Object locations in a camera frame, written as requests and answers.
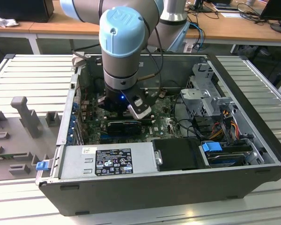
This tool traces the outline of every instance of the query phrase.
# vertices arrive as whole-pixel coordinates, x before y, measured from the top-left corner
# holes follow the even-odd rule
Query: ur logo
[[[121,9],[117,9],[112,15],[112,18],[114,20],[121,21],[123,25],[128,25],[133,17],[134,17],[133,14],[125,12]]]

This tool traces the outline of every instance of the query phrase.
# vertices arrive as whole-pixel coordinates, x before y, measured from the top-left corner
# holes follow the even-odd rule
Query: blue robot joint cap
[[[141,14],[133,8],[119,6],[102,14],[99,41],[107,54],[124,58],[141,50],[145,32]]]

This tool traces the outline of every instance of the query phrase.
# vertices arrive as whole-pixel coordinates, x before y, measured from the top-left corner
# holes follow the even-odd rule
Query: robotic arm
[[[60,0],[67,16],[100,25],[106,90],[101,108],[118,114],[128,108],[135,119],[151,112],[156,98],[146,97],[137,85],[141,51],[148,44],[159,47],[159,41],[163,49],[177,51],[189,27],[186,0],[164,3],[165,10],[163,0]]]

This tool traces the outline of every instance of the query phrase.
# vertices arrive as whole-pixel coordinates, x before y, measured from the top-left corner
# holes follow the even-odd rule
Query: floor
[[[69,40],[66,39],[38,39],[38,44],[44,54],[71,54]],[[97,40],[75,40],[75,48],[96,44]],[[231,55],[232,45],[204,44],[200,53],[213,53],[216,55]],[[238,54],[251,57],[256,47],[245,46]],[[267,77],[274,82],[277,75],[281,72],[281,47],[269,47],[271,56],[261,53],[252,60],[253,64]],[[100,53],[100,47],[88,50],[90,53]],[[5,54],[32,54],[29,42],[25,38],[6,38],[0,37],[0,62]]]

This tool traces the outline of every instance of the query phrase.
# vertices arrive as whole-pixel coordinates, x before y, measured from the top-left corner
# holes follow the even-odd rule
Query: desk
[[[27,38],[34,54],[41,54],[37,38],[98,39],[98,25],[69,18],[63,13],[58,0],[54,0],[53,4],[54,14],[48,23],[20,22],[18,27],[0,28],[0,37]],[[264,4],[257,1],[254,6],[262,8]],[[281,34],[270,29],[268,24],[260,26],[242,18],[225,18],[221,14],[219,18],[215,20],[199,14],[200,27],[206,34],[205,43],[281,46]],[[197,38],[197,30],[188,30],[185,40],[187,48]]]

